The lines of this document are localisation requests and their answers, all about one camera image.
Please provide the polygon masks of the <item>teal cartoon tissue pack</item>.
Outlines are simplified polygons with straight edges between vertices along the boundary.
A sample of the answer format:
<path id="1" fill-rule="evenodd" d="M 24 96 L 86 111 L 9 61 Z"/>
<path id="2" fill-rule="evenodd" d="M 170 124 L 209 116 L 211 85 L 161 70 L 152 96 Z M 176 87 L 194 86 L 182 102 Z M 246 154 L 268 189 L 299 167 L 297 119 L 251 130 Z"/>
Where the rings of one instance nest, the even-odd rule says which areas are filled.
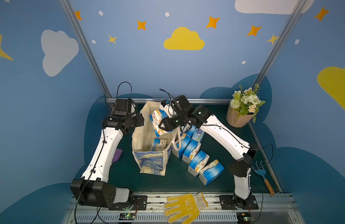
<path id="1" fill-rule="evenodd" d="M 201 142 L 204 137 L 205 132 L 199 128 L 196 128 L 191 139 L 197 142 Z"/>

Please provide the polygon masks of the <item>cream canvas tote bag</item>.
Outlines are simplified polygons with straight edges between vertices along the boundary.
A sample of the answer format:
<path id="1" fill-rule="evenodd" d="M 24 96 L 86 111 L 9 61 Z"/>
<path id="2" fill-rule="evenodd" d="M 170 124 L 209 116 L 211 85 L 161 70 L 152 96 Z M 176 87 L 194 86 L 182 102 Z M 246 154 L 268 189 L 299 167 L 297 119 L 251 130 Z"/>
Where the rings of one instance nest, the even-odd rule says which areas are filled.
<path id="1" fill-rule="evenodd" d="M 168 159 L 173 151 L 181 149 L 181 131 L 179 128 L 167 132 L 159 128 L 163 118 L 168 114 L 160 109 L 160 103 L 147 101 L 140 113 L 144 125 L 135 128 L 132 135 L 132 153 L 140 172 L 161 175 L 166 173 Z"/>

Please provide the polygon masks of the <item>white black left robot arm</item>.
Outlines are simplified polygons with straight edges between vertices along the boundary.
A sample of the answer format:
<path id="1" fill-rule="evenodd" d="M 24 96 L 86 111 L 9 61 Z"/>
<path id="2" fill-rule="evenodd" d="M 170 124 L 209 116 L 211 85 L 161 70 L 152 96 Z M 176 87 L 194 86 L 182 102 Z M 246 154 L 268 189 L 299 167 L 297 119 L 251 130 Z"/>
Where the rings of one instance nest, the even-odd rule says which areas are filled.
<path id="1" fill-rule="evenodd" d="M 134 196 L 128 188 L 115 187 L 108 183 L 110 167 L 117 146 L 124 134 L 144 125 L 142 114 L 132 116 L 108 116 L 102 122 L 100 141 L 92 160 L 80 179 L 74 179 L 70 189 L 82 206 L 117 210 L 130 208 Z"/>

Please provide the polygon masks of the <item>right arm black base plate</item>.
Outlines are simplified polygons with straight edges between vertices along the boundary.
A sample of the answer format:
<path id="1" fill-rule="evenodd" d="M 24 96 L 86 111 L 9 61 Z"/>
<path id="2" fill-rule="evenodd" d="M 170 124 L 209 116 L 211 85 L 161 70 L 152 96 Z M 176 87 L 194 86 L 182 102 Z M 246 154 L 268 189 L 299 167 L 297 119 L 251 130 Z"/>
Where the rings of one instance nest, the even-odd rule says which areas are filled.
<path id="1" fill-rule="evenodd" d="M 220 204 L 222 210 L 258 210 L 258 203 L 254 195 L 247 199 L 241 199 L 236 195 L 220 195 Z"/>

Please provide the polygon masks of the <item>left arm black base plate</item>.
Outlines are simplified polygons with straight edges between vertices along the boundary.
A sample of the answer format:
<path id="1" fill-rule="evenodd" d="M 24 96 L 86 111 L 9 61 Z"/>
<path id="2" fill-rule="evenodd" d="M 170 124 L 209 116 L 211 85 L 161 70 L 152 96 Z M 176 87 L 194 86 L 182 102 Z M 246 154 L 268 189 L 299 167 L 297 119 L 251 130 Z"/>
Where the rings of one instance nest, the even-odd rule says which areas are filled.
<path id="1" fill-rule="evenodd" d="M 126 203 L 115 203 L 109 211 L 145 211 L 147 206 L 147 195 L 137 195 L 129 198 Z"/>

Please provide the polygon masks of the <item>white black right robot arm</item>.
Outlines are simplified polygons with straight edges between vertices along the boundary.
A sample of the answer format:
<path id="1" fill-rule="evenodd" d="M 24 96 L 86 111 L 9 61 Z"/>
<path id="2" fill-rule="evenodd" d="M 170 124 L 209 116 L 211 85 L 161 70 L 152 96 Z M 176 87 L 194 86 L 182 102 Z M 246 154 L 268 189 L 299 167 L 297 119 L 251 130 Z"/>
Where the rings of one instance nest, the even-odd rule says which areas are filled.
<path id="1" fill-rule="evenodd" d="M 171 131 L 173 128 L 185 124 L 194 125 L 213 137 L 228 151 L 235 160 L 229 166 L 229 171 L 234 175 L 235 198 L 246 201 L 251 195 L 250 173 L 252 159 L 255 155 L 250 144 L 235 135 L 203 105 L 194 107 L 189 104 L 185 107 L 178 103 L 169 105 L 162 102 L 159 108 L 167 113 L 162 124 L 164 129 Z"/>

